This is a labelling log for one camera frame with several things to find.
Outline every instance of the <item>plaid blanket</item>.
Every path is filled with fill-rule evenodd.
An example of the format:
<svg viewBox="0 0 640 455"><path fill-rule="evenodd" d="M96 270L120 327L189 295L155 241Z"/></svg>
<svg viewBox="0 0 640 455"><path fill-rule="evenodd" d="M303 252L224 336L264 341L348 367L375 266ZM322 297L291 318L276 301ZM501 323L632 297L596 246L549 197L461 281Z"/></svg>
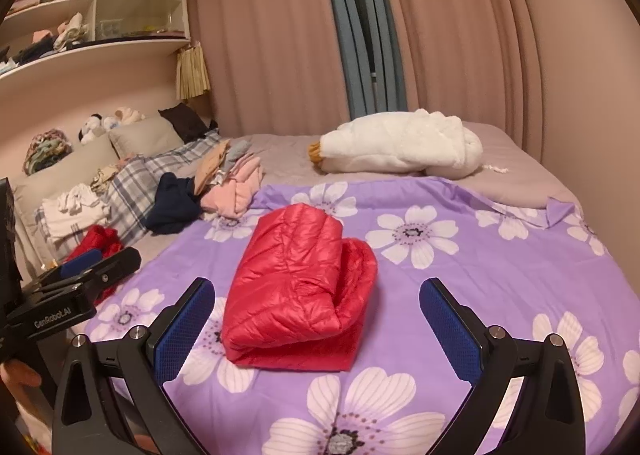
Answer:
<svg viewBox="0 0 640 455"><path fill-rule="evenodd" d="M205 156L220 141L215 131L204 138L151 158L136 156L113 178L102 198L111 210L109 226L118 232L124 245L132 245L147 232L144 222L154 205L156 189L162 174L176 173L181 167ZM53 256L63 260L80 244L86 229L81 229L53 246L44 211L39 207L35 220Z"/></svg>

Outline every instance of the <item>red puffer jacket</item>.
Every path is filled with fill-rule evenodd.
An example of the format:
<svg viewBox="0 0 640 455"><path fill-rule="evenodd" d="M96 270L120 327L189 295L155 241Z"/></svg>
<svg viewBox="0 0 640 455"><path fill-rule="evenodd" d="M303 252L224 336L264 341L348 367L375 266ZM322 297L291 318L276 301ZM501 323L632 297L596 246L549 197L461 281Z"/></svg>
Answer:
<svg viewBox="0 0 640 455"><path fill-rule="evenodd" d="M295 204L260 218L229 291L221 338L240 367L349 370L378 264L342 225Z"/></svg>

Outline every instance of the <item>dark brown pillow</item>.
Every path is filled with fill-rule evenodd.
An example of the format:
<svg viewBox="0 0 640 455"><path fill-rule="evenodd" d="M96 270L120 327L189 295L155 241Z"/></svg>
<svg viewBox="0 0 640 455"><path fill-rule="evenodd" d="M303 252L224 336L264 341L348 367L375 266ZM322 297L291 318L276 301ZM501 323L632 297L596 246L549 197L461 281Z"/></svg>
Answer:
<svg viewBox="0 0 640 455"><path fill-rule="evenodd" d="M198 114L183 102L173 108L158 110L158 112L174 126L176 133L185 143L203 138L208 130L207 125L198 117Z"/></svg>

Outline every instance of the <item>pink wall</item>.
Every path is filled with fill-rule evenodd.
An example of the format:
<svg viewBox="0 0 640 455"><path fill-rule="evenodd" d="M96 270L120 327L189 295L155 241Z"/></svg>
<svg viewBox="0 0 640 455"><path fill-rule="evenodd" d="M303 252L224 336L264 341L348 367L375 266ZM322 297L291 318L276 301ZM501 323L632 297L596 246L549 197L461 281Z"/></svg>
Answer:
<svg viewBox="0 0 640 455"><path fill-rule="evenodd" d="M527 5L542 71L542 164L580 199L640 294L640 25L625 0Z"/></svg>
<svg viewBox="0 0 640 455"><path fill-rule="evenodd" d="M113 115L121 106L145 114L175 106L175 56L151 57L75 74L42 78L1 101L0 176L21 175L31 138L60 128L78 144L78 131L91 114Z"/></svg>

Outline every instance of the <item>white flower print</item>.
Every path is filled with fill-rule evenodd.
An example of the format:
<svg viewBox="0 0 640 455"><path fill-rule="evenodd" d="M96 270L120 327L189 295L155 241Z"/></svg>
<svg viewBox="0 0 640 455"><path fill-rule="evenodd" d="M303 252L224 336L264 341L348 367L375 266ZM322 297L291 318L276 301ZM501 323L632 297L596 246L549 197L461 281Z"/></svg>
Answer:
<svg viewBox="0 0 640 455"><path fill-rule="evenodd" d="M304 192L296 193L291 197L292 204L308 204L331 215L344 225L342 220L346 216L353 216L358 212L356 208L356 197L340 198L347 191L349 184L346 182L336 182L326 187L326 184L316 184L311 188L309 194Z"/></svg>
<svg viewBox="0 0 640 455"><path fill-rule="evenodd" d="M236 367L225 357L225 349L220 342L222 316L225 313L226 298L216 298L216 303L187 356L180 374L187 386L204 383L214 369L218 382L230 393L242 393L249 389L254 379L255 369Z"/></svg>
<svg viewBox="0 0 640 455"><path fill-rule="evenodd" d="M156 305L164 301L164 294L158 289L140 294L140 289L131 289L124 295L120 305L111 303L102 307L98 320L102 321L91 334L92 341L108 341L120 339L134 325L149 326L158 316L151 312Z"/></svg>
<svg viewBox="0 0 640 455"><path fill-rule="evenodd" d="M248 210L238 220L217 216L205 216L205 220L211 221L211 229L204 236L206 240L215 242L226 242L230 238L245 239L254 232L254 228L264 210Z"/></svg>
<svg viewBox="0 0 640 455"><path fill-rule="evenodd" d="M566 232L570 237L574 237L574 239L580 240L581 242L588 242L594 255L597 255L599 257L604 255L604 245L596 237L593 229L591 229L585 223L585 221L580 215L578 215L578 213L573 213L572 215L567 216L567 218L565 218L563 222L569 224Z"/></svg>
<svg viewBox="0 0 640 455"><path fill-rule="evenodd" d="M481 228L500 224L498 226L498 234L505 240L510 241L515 238L526 240L529 236L529 229L527 228L536 227L527 221L527 217L537 217L538 210L532 208L516 208L503 204L494 204L494 207L498 212L487 210L476 211L476 219Z"/></svg>
<svg viewBox="0 0 640 455"><path fill-rule="evenodd" d="M306 407L316 422L279 419L271 425L262 455L424 455L440 435L444 415L414 413L383 425L414 395L411 375L386 375L369 367L353 380L338 409L338 376L316 377L306 393Z"/></svg>
<svg viewBox="0 0 640 455"><path fill-rule="evenodd" d="M404 214L404 220L396 215L380 215L378 225L383 229L369 231L365 239L374 249L391 245L382 256L396 265L411 251L411 262L416 269L426 269L433 262L434 250L448 255L459 251L458 244L448 239L458 232L454 220L433 222L438 215L433 206L411 206Z"/></svg>
<svg viewBox="0 0 640 455"><path fill-rule="evenodd" d="M549 317L546 314L538 314L533 319L533 339L543 341L552 333L553 329ZM562 336L566 348L569 350L574 372L578 379L578 389L580 390L584 421L588 422L594 418L602 406L602 395L596 384L585 376L594 374L602 368L604 364L604 354L600 350L598 340L595 336L586 337L574 350L578 339L582 336L582 325L580 325L578 318L570 312L564 313L558 324L556 333ZM522 377L511 379L502 404L492 423L493 427L505 428L507 426L518 394L520 393L522 382Z"/></svg>
<svg viewBox="0 0 640 455"><path fill-rule="evenodd" d="M629 350L622 360L622 366L625 369L626 378L635 386L627 391L622 401L620 401L620 407L618 408L618 416L620 419L616 425L616 432L625 423L626 418L631 413L640 394L640 352Z"/></svg>

